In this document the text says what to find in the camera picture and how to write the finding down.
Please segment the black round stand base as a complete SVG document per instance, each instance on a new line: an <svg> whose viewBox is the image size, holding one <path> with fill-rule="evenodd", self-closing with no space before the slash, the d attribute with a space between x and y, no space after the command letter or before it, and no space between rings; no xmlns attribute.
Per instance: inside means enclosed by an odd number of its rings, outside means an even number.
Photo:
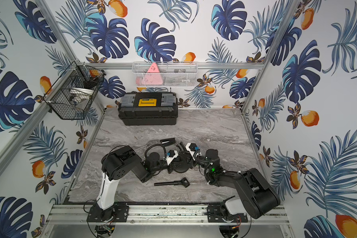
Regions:
<svg viewBox="0 0 357 238"><path fill-rule="evenodd" d="M190 169L186 160L173 161L172 164L173 170L179 174L185 173Z"/></svg>

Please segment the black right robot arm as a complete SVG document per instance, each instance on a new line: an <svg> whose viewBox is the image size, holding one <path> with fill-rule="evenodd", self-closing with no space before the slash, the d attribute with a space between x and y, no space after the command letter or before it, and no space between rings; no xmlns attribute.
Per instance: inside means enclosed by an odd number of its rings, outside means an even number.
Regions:
<svg viewBox="0 0 357 238"><path fill-rule="evenodd" d="M195 143L179 143L177 148L189 165L204 169L204 177L209 185L230 187L237 191L237 198L224 202L229 214L247 213L251 218L258 219L281 204L279 195L258 169L228 171L221 166L216 149L208 149L203 156Z"/></svg>

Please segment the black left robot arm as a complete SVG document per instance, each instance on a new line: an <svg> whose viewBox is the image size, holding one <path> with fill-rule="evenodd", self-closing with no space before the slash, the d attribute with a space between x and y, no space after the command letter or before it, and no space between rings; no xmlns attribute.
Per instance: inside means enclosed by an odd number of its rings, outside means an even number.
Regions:
<svg viewBox="0 0 357 238"><path fill-rule="evenodd" d="M130 146L117 146L102 158L103 179L96 204L101 210L107 210L115 202L115 194L121 178L129 172L142 182L147 182L162 170L172 171L172 163L179 157L176 150L167 151L163 144L149 146L145 159Z"/></svg>

